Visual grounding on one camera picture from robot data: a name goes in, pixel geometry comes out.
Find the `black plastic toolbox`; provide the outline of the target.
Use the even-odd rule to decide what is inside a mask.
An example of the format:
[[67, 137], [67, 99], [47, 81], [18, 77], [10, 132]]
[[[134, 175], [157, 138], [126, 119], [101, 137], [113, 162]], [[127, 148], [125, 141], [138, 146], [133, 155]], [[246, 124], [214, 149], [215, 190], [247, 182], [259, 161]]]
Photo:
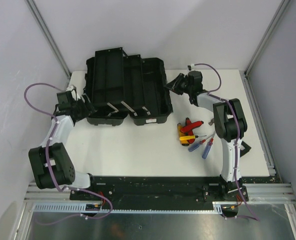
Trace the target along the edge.
[[86, 60], [84, 94], [96, 112], [92, 125], [163, 124], [173, 112], [163, 60], [128, 55], [122, 47], [98, 50]]

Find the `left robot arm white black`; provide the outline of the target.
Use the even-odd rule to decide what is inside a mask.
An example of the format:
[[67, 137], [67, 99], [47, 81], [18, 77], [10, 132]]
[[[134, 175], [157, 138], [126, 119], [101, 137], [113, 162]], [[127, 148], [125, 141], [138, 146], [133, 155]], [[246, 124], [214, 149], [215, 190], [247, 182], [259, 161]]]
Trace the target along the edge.
[[58, 104], [51, 114], [52, 123], [40, 146], [29, 150], [29, 160], [37, 187], [63, 190], [64, 186], [81, 189], [88, 200], [98, 194], [91, 175], [75, 170], [66, 143], [76, 123], [86, 119], [95, 109], [86, 94], [78, 95], [74, 86], [57, 94]]

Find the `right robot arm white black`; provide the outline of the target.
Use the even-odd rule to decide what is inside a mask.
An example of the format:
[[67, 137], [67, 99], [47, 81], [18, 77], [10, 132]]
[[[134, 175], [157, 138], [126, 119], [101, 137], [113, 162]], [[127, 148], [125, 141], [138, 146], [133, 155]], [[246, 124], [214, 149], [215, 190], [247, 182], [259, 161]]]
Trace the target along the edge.
[[194, 70], [186, 75], [180, 73], [165, 87], [177, 95], [188, 94], [191, 104], [213, 113], [215, 133], [221, 139], [223, 158], [218, 194], [225, 201], [236, 195], [244, 199], [239, 162], [247, 122], [241, 102], [237, 98], [227, 100], [213, 95], [212, 91], [203, 88], [202, 80], [202, 73]]

